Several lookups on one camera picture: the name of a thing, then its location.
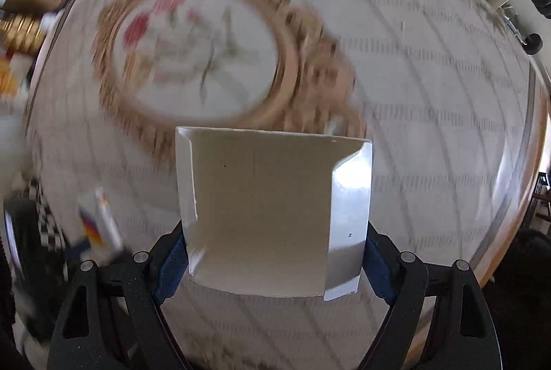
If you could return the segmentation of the gold bottle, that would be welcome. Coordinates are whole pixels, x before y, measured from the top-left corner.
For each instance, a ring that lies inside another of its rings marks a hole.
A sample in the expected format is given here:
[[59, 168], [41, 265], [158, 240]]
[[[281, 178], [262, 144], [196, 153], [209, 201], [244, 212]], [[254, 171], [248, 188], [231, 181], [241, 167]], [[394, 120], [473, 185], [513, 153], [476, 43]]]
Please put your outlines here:
[[7, 49], [35, 56], [45, 37], [46, 32], [41, 29], [40, 20], [21, 15], [1, 20], [1, 42]]

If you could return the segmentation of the striped white medicine box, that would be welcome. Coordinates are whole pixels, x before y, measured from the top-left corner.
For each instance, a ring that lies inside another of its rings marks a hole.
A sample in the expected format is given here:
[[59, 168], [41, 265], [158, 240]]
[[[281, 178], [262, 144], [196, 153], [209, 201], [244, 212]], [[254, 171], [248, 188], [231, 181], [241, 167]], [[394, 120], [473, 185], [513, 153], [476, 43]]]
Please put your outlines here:
[[97, 261], [107, 262], [124, 252], [122, 234], [104, 187], [96, 186], [81, 194], [77, 212]]

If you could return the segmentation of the green white medicine box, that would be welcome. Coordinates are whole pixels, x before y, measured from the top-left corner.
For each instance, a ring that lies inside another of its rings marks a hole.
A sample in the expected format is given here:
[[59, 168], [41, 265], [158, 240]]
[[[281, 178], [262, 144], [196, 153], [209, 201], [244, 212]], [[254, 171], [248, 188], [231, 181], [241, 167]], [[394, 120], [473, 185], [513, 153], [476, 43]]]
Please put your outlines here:
[[190, 279], [235, 295], [358, 290], [373, 176], [369, 140], [179, 127], [180, 218]]

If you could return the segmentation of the floral patterned tablecloth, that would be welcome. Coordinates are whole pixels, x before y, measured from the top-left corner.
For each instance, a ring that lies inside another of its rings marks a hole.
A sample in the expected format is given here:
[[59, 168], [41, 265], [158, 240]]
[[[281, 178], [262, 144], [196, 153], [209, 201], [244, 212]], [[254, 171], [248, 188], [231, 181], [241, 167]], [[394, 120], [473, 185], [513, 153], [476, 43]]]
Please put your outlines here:
[[76, 0], [28, 132], [64, 230], [98, 183], [133, 247], [177, 221], [179, 126], [368, 138], [375, 228], [484, 276], [517, 225], [546, 109], [485, 0]]

